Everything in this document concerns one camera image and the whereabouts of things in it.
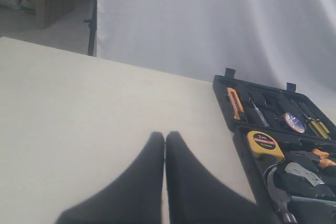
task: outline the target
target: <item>tape measure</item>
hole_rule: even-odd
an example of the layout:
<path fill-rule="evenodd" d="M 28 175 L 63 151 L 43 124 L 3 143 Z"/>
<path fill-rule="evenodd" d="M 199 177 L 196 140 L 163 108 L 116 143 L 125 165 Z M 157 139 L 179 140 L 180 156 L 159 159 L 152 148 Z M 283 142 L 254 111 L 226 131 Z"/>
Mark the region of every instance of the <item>tape measure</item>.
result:
<path fill-rule="evenodd" d="M 255 158 L 261 154 L 269 154 L 277 158 L 278 162 L 284 160 L 283 155 L 277 141 L 270 135 L 261 131 L 250 131 L 247 134 L 248 143 Z"/>

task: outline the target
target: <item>white table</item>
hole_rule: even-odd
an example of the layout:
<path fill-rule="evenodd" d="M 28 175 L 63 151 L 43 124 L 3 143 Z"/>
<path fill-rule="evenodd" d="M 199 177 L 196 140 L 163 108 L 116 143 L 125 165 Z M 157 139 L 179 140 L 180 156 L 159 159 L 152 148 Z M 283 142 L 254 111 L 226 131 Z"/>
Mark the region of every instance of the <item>white table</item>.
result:
<path fill-rule="evenodd" d="M 254 201 L 209 82 L 0 38 L 0 87 L 0 223 L 53 224 L 119 176 L 152 131 L 180 131 Z M 165 183 L 163 214 L 168 223 Z"/>

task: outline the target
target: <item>grey floor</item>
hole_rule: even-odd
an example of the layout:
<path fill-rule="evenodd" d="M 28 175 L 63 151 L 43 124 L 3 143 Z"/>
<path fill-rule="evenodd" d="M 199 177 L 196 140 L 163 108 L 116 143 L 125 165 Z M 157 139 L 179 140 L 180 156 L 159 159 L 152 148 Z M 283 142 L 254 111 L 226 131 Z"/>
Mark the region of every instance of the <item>grey floor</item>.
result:
<path fill-rule="evenodd" d="M 93 1 L 88 1 L 62 17 L 50 27 L 35 26 L 35 15 L 0 7 L 0 37 L 9 37 L 66 51 L 87 54 L 88 24 L 84 19 L 92 16 Z"/>

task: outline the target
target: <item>white backdrop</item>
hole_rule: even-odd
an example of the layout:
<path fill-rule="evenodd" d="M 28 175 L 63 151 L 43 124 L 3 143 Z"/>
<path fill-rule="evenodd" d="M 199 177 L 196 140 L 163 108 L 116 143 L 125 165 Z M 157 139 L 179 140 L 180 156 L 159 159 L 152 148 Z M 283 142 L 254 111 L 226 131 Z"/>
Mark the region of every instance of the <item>white backdrop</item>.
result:
<path fill-rule="evenodd" d="M 98 0 L 98 57 L 335 100 L 336 0 Z"/>

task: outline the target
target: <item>black tool case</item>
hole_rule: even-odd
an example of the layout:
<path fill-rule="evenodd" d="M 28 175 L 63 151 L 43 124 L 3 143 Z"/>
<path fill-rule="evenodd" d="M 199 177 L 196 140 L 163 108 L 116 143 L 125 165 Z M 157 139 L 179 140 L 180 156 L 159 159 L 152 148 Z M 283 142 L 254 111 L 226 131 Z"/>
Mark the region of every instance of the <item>black tool case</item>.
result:
<path fill-rule="evenodd" d="M 287 223 L 336 223 L 336 166 L 321 168 L 316 159 L 298 155 L 302 151 L 311 154 L 313 149 L 319 149 L 328 152 L 328 159 L 336 162 L 336 126 L 308 97 L 295 92 L 295 84 L 288 83 L 287 89 L 282 90 L 237 80 L 234 75 L 235 70 L 227 68 L 224 76 L 214 77 L 213 89 L 227 126 L 234 132 L 234 144 L 257 204 L 265 210 L 274 211 L 279 216 L 279 223 L 286 223 L 283 209 L 279 209 L 277 203 L 281 201 L 281 194 L 274 194 L 277 189 L 271 189 L 268 180 L 270 171 L 276 167 L 272 175 L 275 187 L 286 193 L 287 209 L 296 219 L 296 222 L 287 220 Z M 227 88 L 237 92 L 244 109 L 239 112 L 240 119 L 234 118 L 235 109 Z M 252 102 L 269 126 L 265 126 Z M 286 123 L 285 113 L 290 113 L 302 124 L 303 133 Z M 284 158 L 279 161 L 272 153 L 259 153 L 256 157 L 247 138 L 251 131 L 271 136 Z M 288 172 L 287 168 L 293 164 L 294 167 L 297 164 L 303 167 L 302 171 L 312 172 L 320 183 L 313 184 L 316 177 L 308 180 L 298 176 L 295 169 Z"/>

